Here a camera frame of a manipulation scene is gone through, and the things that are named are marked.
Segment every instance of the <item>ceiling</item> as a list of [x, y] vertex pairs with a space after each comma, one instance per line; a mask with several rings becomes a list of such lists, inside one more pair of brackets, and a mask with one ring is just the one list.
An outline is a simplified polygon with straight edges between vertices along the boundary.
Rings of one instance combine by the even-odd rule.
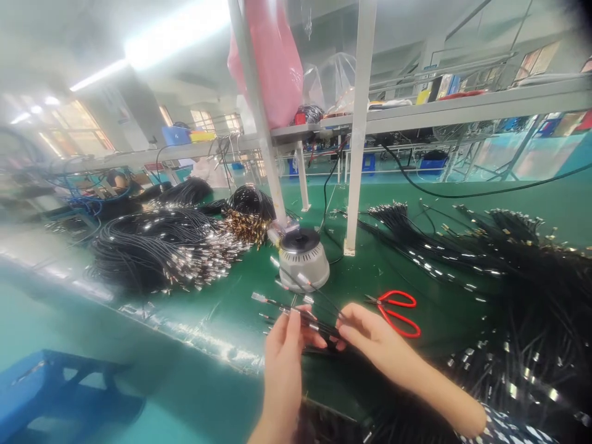
[[[123, 42], [190, 0], [7, 0], [0, 4], [0, 93], [67, 94], [68, 86], [123, 56]], [[303, 63], [320, 65], [336, 52], [355, 55], [358, 0], [285, 0]], [[446, 42], [444, 59], [479, 58], [485, 49], [507, 51], [529, 0], [492, 0]], [[379, 0], [373, 79], [412, 66], [422, 42], [447, 32], [482, 0]], [[311, 27], [307, 28], [310, 16]], [[565, 6], [535, 0], [518, 42], [573, 26]], [[178, 105], [232, 106], [236, 85], [226, 67], [230, 28], [141, 73]], [[3, 101], [0, 117], [18, 110]]]

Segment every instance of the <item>yellow container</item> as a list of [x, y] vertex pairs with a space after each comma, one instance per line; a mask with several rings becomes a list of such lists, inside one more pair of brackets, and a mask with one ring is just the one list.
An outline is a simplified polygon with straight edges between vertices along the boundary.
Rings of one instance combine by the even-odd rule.
[[214, 133], [206, 133], [205, 131], [191, 131], [189, 137], [191, 138], [191, 143], [197, 143], [214, 140], [216, 135]]

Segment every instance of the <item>pink plastic bag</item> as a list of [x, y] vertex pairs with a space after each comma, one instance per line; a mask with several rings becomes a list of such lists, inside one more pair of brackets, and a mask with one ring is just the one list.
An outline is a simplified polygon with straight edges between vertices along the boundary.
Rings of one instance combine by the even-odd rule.
[[[287, 126], [302, 101], [303, 73], [283, 3], [277, 0], [248, 0], [245, 3], [269, 128]], [[230, 41], [228, 70], [249, 102], [234, 33]]]

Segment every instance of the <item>scissor handle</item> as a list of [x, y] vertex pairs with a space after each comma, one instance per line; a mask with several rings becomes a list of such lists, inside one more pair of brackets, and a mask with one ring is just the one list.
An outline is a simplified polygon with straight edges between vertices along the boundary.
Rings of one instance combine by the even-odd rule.
[[[395, 295], [395, 294], [396, 295], [404, 296], [407, 299], [409, 299], [411, 302], [401, 302], [401, 301], [387, 299], [389, 296], [392, 296], [392, 295]], [[405, 306], [405, 307], [410, 307], [410, 308], [417, 306], [417, 301], [415, 301], [415, 298], [413, 296], [411, 296], [408, 293], [399, 291], [399, 290], [391, 290], [389, 292], [386, 292], [385, 294], [383, 294], [382, 296], [380, 296], [378, 298], [378, 300], [381, 301], [381, 302], [383, 302], [383, 303], [384, 302], [388, 302], [389, 304], [392, 304], [392, 305]]]
[[[389, 323], [389, 325], [391, 327], [393, 327], [393, 329], [399, 333], [401, 336], [404, 336], [406, 338], [418, 338], [421, 336], [421, 330], [419, 328], [419, 326], [413, 322], [410, 319], [407, 319], [406, 317], [394, 312], [394, 311], [390, 311], [390, 310], [385, 310], [384, 308], [382, 308], [380, 305], [378, 306], [378, 309], [380, 310], [380, 312], [382, 313], [382, 316], [384, 316], [384, 318], [387, 320], [387, 322]], [[411, 327], [413, 327], [413, 329], [415, 330], [415, 333], [407, 333], [406, 331], [401, 330], [399, 327], [397, 327], [396, 325], [394, 325], [393, 321], [390, 320], [389, 316], [394, 316], [397, 319], [403, 321], [406, 324], [409, 324]]]

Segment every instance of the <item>patterned sleeve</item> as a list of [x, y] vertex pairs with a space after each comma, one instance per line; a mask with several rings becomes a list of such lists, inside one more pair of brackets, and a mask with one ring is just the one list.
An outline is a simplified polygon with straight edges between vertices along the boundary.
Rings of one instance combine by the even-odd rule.
[[529, 425], [515, 424], [505, 413], [498, 413], [482, 404], [487, 414], [485, 430], [478, 437], [469, 439], [458, 435], [469, 444], [557, 444], [553, 438]]

